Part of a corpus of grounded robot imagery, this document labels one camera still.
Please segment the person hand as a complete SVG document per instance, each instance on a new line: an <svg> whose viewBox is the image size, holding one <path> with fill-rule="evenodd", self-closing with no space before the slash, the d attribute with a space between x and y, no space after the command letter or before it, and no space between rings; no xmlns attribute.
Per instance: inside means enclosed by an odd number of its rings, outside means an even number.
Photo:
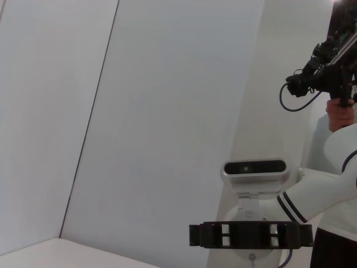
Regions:
<svg viewBox="0 0 357 268"><path fill-rule="evenodd" d="M326 113L329 118L329 130L336 132L345 126L352 125L354 123L354 101L348 100L347 107L340 106L340 99L331 99L327 101Z"/></svg>

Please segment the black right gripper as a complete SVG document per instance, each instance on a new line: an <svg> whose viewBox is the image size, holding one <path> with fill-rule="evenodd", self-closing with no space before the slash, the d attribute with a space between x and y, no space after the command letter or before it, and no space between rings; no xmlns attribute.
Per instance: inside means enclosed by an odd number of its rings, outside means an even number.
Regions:
<svg viewBox="0 0 357 268"><path fill-rule="evenodd" d="M313 229L311 224L296 222L205 222L189 225L189 245L213 249L298 249L313 246Z"/></svg>

